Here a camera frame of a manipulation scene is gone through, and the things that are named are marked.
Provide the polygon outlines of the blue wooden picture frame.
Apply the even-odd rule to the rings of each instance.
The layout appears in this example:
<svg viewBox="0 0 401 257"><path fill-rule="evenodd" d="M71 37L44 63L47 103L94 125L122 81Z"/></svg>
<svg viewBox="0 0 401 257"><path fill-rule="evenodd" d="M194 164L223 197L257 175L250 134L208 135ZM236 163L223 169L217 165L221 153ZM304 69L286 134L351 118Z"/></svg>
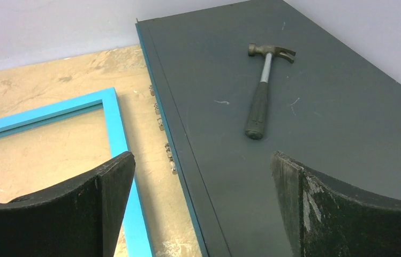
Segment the blue wooden picture frame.
<svg viewBox="0 0 401 257"><path fill-rule="evenodd" d="M102 108L113 157L128 149L118 96L114 88L0 118L0 138ZM132 183L123 227L129 256L153 256L146 218L136 182Z"/></svg>

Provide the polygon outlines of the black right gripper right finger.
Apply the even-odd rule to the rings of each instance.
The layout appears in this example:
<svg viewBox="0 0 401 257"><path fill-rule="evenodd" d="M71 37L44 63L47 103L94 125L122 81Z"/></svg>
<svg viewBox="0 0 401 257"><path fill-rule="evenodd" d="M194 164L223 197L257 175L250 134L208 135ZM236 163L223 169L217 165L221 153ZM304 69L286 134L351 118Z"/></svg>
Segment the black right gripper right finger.
<svg viewBox="0 0 401 257"><path fill-rule="evenodd" d="M293 256L401 256L401 200L271 157L279 210Z"/></svg>

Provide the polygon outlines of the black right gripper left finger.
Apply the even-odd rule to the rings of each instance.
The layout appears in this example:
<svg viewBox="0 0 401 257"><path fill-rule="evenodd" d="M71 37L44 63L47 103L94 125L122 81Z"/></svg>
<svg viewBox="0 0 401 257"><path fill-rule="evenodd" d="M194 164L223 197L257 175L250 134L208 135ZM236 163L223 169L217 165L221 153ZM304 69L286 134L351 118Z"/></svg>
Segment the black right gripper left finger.
<svg viewBox="0 0 401 257"><path fill-rule="evenodd" d="M135 172L131 152L0 203L0 256L113 256Z"/></svg>

